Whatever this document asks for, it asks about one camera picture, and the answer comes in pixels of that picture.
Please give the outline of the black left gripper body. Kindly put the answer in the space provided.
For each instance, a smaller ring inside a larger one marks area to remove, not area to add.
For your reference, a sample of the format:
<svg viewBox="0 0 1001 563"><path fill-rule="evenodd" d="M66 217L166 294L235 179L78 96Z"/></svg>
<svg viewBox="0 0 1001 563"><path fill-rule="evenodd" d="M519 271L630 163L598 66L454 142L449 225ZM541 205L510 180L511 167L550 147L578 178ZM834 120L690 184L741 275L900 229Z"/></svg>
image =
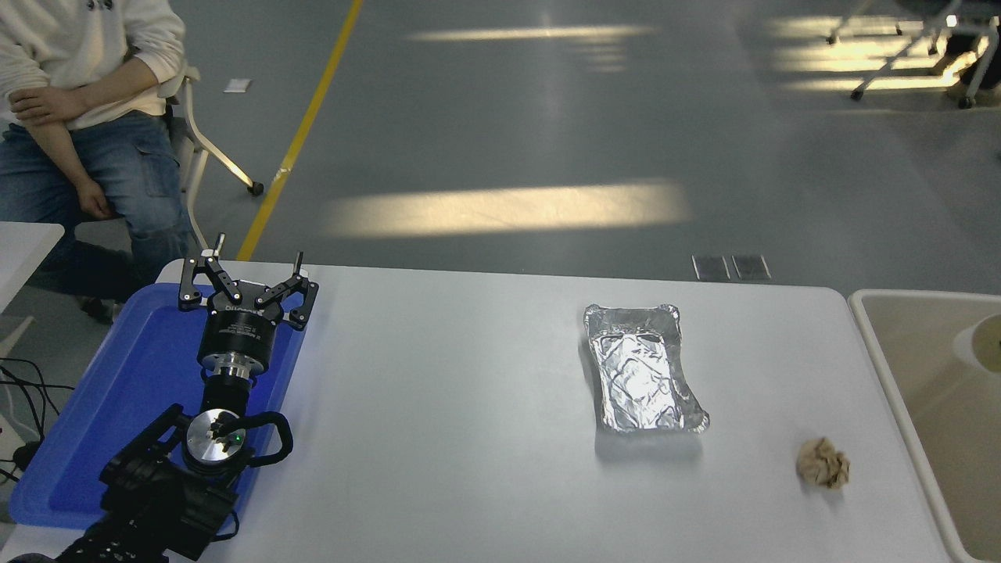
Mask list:
<svg viewBox="0 0 1001 563"><path fill-rule="evenodd" d="M278 322L285 311L278 303L257 309L255 303L268 289L256 282L237 282L240 303L232 303L224 292L215 292L207 300L207 323L197 359L207 370L214 370L223 357L240 355L253 370L271 366Z"/></svg>

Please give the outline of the seated person's right hand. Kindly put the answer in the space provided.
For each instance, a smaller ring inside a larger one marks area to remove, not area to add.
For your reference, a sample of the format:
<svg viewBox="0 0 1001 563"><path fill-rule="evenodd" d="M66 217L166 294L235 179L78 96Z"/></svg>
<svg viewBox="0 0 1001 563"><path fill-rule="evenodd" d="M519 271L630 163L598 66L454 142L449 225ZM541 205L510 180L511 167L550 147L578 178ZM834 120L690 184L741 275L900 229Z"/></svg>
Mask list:
<svg viewBox="0 0 1001 563"><path fill-rule="evenodd" d="M104 190L89 176L72 181L77 193L77 200L83 213L98 221L113 220L118 217L115 209L109 203Z"/></svg>

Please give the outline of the seated person's left hand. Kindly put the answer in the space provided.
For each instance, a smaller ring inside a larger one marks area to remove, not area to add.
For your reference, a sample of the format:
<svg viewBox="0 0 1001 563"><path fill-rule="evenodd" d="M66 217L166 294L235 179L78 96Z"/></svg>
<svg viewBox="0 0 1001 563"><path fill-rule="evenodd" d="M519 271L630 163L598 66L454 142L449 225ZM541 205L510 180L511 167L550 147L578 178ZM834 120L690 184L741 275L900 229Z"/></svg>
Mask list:
<svg viewBox="0 0 1001 563"><path fill-rule="evenodd" d="M64 124L88 111L84 96L77 90L35 87L8 96L14 117L24 126Z"/></svg>

